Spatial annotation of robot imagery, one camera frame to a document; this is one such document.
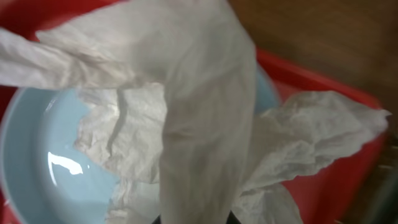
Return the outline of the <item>red plastic tray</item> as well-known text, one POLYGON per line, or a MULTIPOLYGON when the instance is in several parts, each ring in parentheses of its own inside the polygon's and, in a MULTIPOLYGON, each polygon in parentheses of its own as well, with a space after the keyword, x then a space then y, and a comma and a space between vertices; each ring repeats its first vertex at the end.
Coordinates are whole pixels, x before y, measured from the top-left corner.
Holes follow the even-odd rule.
MULTIPOLYGON (((34 40, 37 30, 110 4, 111 1, 99 0, 1 1, 1 26, 34 40)), ((372 108, 381 107, 379 100, 359 89, 311 72, 265 50, 257 50, 257 60, 284 100, 300 90, 335 90, 372 108)), ((316 175, 285 182, 305 223, 334 223, 343 216, 380 154, 385 138, 385 134, 380 135, 357 154, 337 160, 316 175)))

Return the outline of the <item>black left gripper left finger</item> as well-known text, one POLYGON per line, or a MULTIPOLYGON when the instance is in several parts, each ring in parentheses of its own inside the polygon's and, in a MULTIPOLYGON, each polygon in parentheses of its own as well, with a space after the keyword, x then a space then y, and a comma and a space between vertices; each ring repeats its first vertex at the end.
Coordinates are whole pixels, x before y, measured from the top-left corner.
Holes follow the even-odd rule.
POLYGON ((161 224, 160 215, 152 222, 152 224, 161 224))

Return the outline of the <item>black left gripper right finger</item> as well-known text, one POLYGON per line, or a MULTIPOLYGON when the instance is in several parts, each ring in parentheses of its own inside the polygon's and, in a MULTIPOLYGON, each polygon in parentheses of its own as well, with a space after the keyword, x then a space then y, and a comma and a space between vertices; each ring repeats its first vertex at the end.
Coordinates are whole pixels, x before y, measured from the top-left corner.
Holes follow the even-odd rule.
POLYGON ((230 211, 226 224, 241 224, 241 222, 238 220, 236 215, 232 211, 230 211))

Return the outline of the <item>large light blue plate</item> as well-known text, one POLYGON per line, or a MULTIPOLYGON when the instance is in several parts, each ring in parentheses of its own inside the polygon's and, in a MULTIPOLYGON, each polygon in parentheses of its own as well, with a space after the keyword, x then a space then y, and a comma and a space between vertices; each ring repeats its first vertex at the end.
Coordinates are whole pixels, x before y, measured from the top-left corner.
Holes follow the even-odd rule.
POLYGON ((1 88, 1 222, 103 223, 118 178, 74 148, 73 90, 1 88))

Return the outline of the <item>white paper napkin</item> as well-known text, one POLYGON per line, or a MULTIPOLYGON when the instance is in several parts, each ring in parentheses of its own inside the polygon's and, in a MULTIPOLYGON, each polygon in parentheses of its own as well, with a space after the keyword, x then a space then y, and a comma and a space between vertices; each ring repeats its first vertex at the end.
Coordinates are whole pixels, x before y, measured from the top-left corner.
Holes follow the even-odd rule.
POLYGON ((227 1, 121 1, 34 41, 2 28, 1 84, 88 108, 74 148, 118 178, 103 223, 301 223, 284 182, 388 127, 335 91, 281 103, 227 1))

